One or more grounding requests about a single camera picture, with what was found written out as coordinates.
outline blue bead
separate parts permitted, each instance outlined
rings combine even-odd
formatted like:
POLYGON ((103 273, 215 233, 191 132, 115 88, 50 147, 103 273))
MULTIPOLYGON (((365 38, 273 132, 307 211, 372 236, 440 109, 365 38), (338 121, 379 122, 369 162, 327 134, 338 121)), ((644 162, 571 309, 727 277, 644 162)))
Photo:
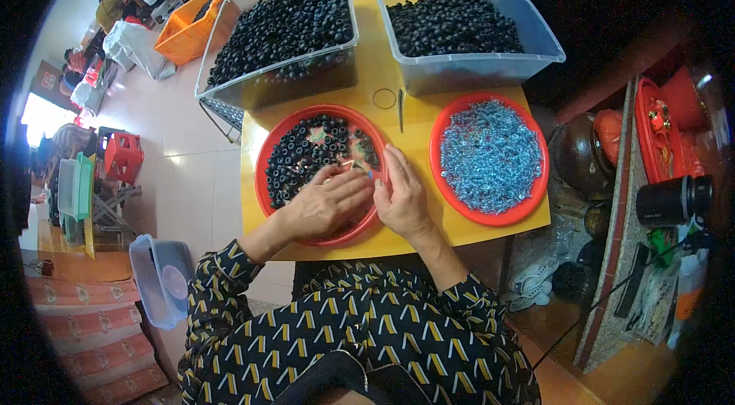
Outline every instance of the blue bead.
POLYGON ((467 207, 497 214, 531 196, 541 151, 513 109, 497 100, 472 104, 451 116, 443 137, 442 178, 467 207))

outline black cable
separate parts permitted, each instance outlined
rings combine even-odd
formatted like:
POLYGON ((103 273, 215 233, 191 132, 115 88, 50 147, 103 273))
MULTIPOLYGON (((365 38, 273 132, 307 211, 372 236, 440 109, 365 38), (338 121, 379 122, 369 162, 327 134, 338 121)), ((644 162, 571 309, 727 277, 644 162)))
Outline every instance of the black cable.
MULTIPOLYGON (((668 249, 666 249, 665 251, 663 251, 663 252, 659 252, 659 253, 655 253, 654 255, 650 256, 650 257, 649 257, 649 262, 648 262, 648 263, 646 263, 646 265, 645 265, 645 266, 643 267, 643 269, 646 269, 646 268, 648 268, 648 266, 652 265, 652 264, 653 264, 653 260, 654 260, 654 259, 655 259, 655 258, 656 258, 657 256, 659 256, 659 255, 666 255, 667 253, 670 253, 670 252, 672 252, 672 251, 673 251, 673 250, 675 250, 675 249, 676 249, 677 247, 679 247, 679 246, 681 246, 681 245, 685 244, 685 243, 686 243, 687 241, 691 240, 691 238, 692 238, 692 237, 693 237, 694 235, 696 235, 696 234, 697 234, 697 233, 693 233, 692 235, 690 235, 690 236, 687 236, 687 237, 685 237, 684 239, 682 239, 682 240, 681 240, 681 241, 680 241, 680 242, 679 242, 678 244, 672 245, 671 247, 669 247, 669 248, 668 248, 668 249)), ((539 360, 538 360, 538 361, 537 361, 537 362, 536 362, 536 363, 534 364, 534 366, 533 366, 533 367, 531 368, 531 370, 532 370, 532 371, 535 371, 535 370, 536 370, 536 367, 538 367, 538 366, 539 366, 539 365, 541 364, 541 362, 543 362, 543 361, 544 361, 544 359, 546 359, 546 357, 548 357, 548 355, 549 355, 549 354, 551 354, 551 352, 552 352, 552 351, 554 350, 554 348, 555 348, 556 346, 558 346, 558 345, 559 345, 559 344, 560 344, 560 343, 561 343, 562 341, 564 341, 564 339, 565 339, 565 338, 567 337, 567 335, 569 335, 569 334, 570 334, 570 333, 572 332, 572 330, 574 330, 574 327, 577 327, 577 326, 579 325, 579 323, 580 323, 580 322, 582 322, 582 320, 583 320, 584 318, 586 318, 586 317, 587 317, 588 315, 590 315, 590 313, 591 313, 591 312, 592 312, 592 311, 593 311, 593 310, 594 310, 594 309, 595 309, 596 307, 600 306, 600 304, 602 304, 602 302, 603 302, 603 301, 607 300, 607 299, 608 299, 608 298, 609 298, 609 297, 610 297, 610 296, 611 296, 611 295, 613 294, 613 292, 615 292, 616 290, 620 289, 620 288, 621 288, 621 287, 622 287, 623 285, 627 284, 627 283, 628 283, 628 281, 630 280, 630 278, 632 277, 632 275, 633 275, 633 272, 632 272, 632 270, 631 270, 631 271, 630 271, 630 274, 628 275, 628 277, 626 277, 625 279, 623 279, 622 281, 620 281, 620 282, 619 282, 619 283, 618 283, 618 284, 617 284, 617 285, 616 285, 615 287, 613 287, 613 288, 612 288, 612 289, 611 289, 611 290, 610 290, 609 292, 607 292, 607 293, 606 293, 605 295, 603 295, 602 297, 600 297, 600 299, 599 299, 599 300, 597 300, 597 303, 593 304, 593 305, 592 305, 592 307, 590 307, 589 309, 587 309, 586 311, 584 311, 584 312, 583 312, 582 314, 580 314, 579 318, 577 318, 577 320, 576 320, 576 321, 575 321, 575 322, 574 322, 574 323, 572 324, 572 326, 571 326, 571 327, 569 327, 569 328, 568 328, 568 329, 567 329, 567 330, 566 330, 566 331, 565 331, 565 332, 564 332, 564 333, 562 334, 562 336, 560 336, 560 337, 559 337, 559 338, 558 338, 558 339, 557 339, 557 340, 556 340, 556 341, 554 342, 554 344, 553 344, 553 345, 551 345, 551 347, 550 347, 550 348, 548 348, 548 349, 546 350, 546 352, 544 353, 544 355, 542 355, 542 356, 541 356, 541 358, 540 358, 540 359, 539 359, 539 360)))

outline woman's hand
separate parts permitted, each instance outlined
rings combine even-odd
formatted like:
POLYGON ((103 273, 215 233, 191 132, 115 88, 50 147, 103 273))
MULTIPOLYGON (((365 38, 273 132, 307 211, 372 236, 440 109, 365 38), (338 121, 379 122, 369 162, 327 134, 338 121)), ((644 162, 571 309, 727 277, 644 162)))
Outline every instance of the woman's hand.
POLYGON ((328 235, 370 199, 372 182, 366 172, 355 169, 335 175, 338 172, 335 165, 323 167, 289 205, 276 211, 282 234, 291 240, 328 235))
POLYGON ((383 161, 393 193, 382 181, 375 180, 372 198, 378 216, 385 226, 415 245, 417 240, 435 229, 426 208, 426 192, 401 150, 389 143, 383 150, 383 161))

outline red plastic stool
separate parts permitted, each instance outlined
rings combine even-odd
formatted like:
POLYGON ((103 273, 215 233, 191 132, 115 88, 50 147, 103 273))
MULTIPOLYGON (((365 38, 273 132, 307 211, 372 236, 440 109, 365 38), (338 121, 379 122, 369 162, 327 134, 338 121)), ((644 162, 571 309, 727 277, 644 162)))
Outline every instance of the red plastic stool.
POLYGON ((105 149, 107 176, 133 185, 144 157, 140 148, 140 135, 114 133, 105 149))

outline woman's left hand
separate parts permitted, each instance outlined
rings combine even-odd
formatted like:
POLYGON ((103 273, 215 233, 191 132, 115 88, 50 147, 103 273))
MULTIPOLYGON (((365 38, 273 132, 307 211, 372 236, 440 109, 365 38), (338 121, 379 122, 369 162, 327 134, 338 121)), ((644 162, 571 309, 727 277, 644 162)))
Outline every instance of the woman's left hand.
POLYGON ((328 235, 372 197, 372 180, 365 171, 338 172, 335 165, 323 167, 289 205, 276 211, 284 235, 291 240, 328 235))

